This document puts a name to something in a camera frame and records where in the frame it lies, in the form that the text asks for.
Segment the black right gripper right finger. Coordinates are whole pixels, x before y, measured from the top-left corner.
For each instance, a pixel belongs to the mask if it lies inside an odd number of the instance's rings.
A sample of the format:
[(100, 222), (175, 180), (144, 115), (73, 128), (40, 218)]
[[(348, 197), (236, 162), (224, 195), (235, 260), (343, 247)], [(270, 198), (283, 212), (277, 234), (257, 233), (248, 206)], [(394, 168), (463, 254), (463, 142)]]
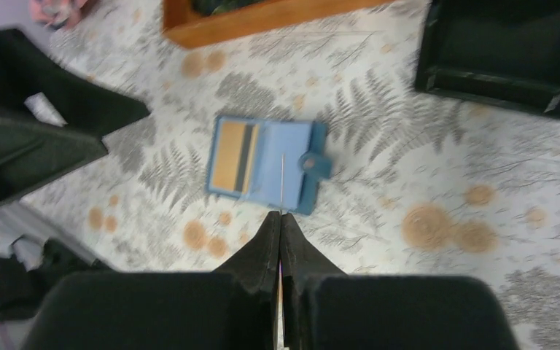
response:
[(491, 289), (469, 276), (349, 275), (281, 218), (290, 349), (517, 349)]

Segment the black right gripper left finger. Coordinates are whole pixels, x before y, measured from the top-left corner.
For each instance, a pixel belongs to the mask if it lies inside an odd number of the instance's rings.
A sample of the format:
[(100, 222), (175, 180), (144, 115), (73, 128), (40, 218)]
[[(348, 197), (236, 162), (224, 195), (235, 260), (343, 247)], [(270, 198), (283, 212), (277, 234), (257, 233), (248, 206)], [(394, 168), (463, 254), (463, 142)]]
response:
[(211, 272), (75, 273), (24, 349), (275, 349), (280, 214)]

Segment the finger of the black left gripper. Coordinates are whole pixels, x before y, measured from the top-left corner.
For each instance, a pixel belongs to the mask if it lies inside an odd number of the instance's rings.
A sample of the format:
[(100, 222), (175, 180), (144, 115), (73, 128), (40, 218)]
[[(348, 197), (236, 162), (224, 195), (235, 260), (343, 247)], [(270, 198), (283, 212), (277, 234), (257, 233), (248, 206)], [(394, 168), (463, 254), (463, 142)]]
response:
[(68, 126), (105, 136), (147, 116), (138, 99), (79, 77), (57, 64), (20, 29), (0, 30), (0, 107), (29, 114), (26, 100), (42, 94)]
[(96, 136), (0, 109), (0, 206), (106, 154)]

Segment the blue leather card holder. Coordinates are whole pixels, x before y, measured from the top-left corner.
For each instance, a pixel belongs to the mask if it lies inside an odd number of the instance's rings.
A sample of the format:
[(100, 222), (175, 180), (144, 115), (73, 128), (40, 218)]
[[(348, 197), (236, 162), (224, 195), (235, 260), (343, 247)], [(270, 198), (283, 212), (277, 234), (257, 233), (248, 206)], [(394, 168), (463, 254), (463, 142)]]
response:
[[(260, 126), (250, 188), (244, 195), (213, 191), (209, 185), (217, 129), (228, 120)], [(309, 215), (314, 211), (319, 184), (332, 176), (333, 161), (324, 150), (326, 140), (327, 126), (323, 122), (219, 115), (214, 125), (206, 191)]]

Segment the wooden compartment tray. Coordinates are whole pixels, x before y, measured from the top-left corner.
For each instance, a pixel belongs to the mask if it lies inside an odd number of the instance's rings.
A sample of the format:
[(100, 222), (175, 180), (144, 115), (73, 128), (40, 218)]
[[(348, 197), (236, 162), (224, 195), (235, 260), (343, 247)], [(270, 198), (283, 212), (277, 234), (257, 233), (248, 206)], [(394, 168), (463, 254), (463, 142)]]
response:
[(384, 0), (262, 1), (205, 17), (194, 11), (189, 1), (163, 1), (161, 33), (180, 47), (195, 49), (384, 3)]

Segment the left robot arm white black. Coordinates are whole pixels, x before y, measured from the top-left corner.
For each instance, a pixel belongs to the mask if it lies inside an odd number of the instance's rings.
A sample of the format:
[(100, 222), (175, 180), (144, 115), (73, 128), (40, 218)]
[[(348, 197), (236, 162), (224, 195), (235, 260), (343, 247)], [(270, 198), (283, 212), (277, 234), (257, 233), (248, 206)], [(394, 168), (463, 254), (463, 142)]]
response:
[[(21, 30), (0, 30), (0, 207), (102, 158), (102, 138), (149, 115), (146, 104), (65, 70)], [(41, 265), (0, 257), (0, 322), (30, 319), (62, 277), (104, 263), (51, 238)]]

